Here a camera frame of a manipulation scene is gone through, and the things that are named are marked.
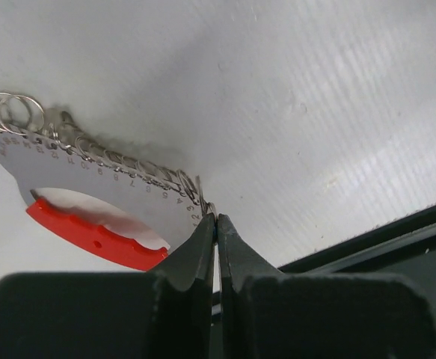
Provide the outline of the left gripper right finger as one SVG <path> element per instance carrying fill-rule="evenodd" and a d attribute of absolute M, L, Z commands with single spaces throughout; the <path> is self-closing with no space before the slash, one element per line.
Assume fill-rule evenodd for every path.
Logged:
<path fill-rule="evenodd" d="M 285 274 L 217 220 L 226 358 L 436 358 L 430 306 L 388 274 Z"/>

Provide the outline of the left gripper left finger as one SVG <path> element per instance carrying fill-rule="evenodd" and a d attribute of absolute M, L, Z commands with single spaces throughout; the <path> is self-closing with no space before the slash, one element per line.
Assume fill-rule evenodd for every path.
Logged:
<path fill-rule="evenodd" d="M 0 280 L 0 358 L 207 358 L 215 217 L 148 272 Z"/>

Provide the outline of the red-handled metal keyring organizer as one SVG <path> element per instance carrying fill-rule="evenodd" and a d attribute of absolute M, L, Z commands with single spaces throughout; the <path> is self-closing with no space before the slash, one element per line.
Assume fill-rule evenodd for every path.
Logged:
<path fill-rule="evenodd" d="M 67 242 L 148 271 L 215 211 L 198 178 L 101 145 L 63 108 L 0 92 L 0 165 L 28 215 Z"/>

